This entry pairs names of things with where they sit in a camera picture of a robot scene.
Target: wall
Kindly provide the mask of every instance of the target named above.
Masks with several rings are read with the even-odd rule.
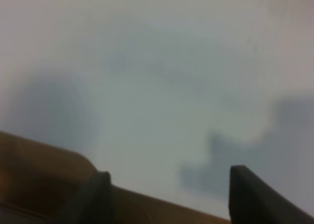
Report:
[[[228,216],[246,164],[314,215],[313,0],[0,0],[0,129]]]

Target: black object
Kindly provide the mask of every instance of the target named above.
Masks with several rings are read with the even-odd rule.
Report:
[[[114,224],[110,175],[97,172],[49,224]]]
[[[314,224],[246,166],[231,167],[229,211],[232,224]]]

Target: white surface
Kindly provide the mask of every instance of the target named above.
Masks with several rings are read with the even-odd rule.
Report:
[[[1,129],[79,151],[117,185],[223,217],[226,198],[184,186],[182,169],[210,168],[211,133],[234,147],[268,144],[276,152],[219,163],[244,162],[314,214],[312,127],[263,140],[278,101],[311,108],[301,95],[313,98],[313,1],[0,0]]]

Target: white wall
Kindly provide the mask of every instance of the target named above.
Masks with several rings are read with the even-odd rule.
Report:
[[[246,164],[314,215],[314,0],[0,0],[1,130],[228,216]]]

